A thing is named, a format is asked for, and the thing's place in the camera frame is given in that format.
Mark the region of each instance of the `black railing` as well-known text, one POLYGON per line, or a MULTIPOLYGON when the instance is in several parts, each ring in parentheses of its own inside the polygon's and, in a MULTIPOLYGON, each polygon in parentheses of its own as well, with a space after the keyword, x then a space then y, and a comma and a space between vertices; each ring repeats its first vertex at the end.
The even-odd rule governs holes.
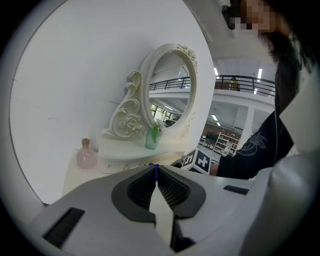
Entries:
MULTIPOLYGON (((166 89, 189 89, 191 87, 190 76, 174 78, 170 80, 151 83, 149 91, 166 89)), ((275 82, 258 79, 257 77, 244 75, 219 75, 215 80, 215 89, 231 90, 258 94, 262 96, 275 96, 275 82)))
POLYGON ((215 80, 214 88, 273 97, 276 91, 275 82, 244 75, 219 75, 215 80))
POLYGON ((174 78, 170 80, 160 81, 160 82, 154 82, 151 83, 149 86, 149 91, 154 90, 166 90, 166 89, 190 89, 191 83, 190 83, 190 76, 186 77, 180 77, 180 78, 174 78))

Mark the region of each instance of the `white wall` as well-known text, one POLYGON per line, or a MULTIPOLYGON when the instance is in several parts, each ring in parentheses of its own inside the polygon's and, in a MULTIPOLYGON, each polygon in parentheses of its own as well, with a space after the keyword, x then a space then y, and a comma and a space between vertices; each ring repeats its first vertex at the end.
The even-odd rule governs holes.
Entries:
POLYGON ((213 96, 214 67, 181 0, 68 0, 38 29, 16 72, 10 121, 17 157, 42 201, 60 198, 81 139, 97 147, 124 97, 126 77, 166 43, 187 45, 197 56, 195 100, 202 104, 194 108, 188 136, 196 146, 213 96))
POLYGON ((261 44, 256 35, 238 36, 227 40, 217 38, 209 45, 209 49, 214 60, 246 57, 272 62, 268 49, 261 44))
POLYGON ((179 77, 179 71, 180 71, 180 66, 156 73, 152 77, 150 84, 153 84, 156 82, 162 82, 170 79, 176 79, 179 77))

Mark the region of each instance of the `ornate mirror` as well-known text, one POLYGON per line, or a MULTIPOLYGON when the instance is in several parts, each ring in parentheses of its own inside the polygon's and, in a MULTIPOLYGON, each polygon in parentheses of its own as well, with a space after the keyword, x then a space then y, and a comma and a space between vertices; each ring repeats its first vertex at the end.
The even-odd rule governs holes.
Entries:
POLYGON ((195 99, 197 68, 196 54, 187 46, 168 43, 150 53, 141 70, 129 75, 126 95, 102 136, 139 140, 157 119, 164 131, 181 126, 195 99))

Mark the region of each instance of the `black slot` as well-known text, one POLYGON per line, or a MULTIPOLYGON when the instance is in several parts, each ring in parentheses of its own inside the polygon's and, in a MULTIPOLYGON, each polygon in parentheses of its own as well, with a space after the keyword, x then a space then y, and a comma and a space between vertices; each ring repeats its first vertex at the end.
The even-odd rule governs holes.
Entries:
POLYGON ((247 189, 247 188, 242 188, 242 187, 238 187, 238 186, 231 186, 231 185, 227 185, 223 189, 234 192, 234 193, 238 193, 241 195, 246 195, 249 192, 249 189, 247 189))
POLYGON ((60 248, 84 213, 84 210, 70 208, 42 237, 50 244, 60 248))
POLYGON ((195 244, 196 243, 192 239, 183 236, 179 223, 176 219, 173 219, 170 247, 178 253, 195 244))

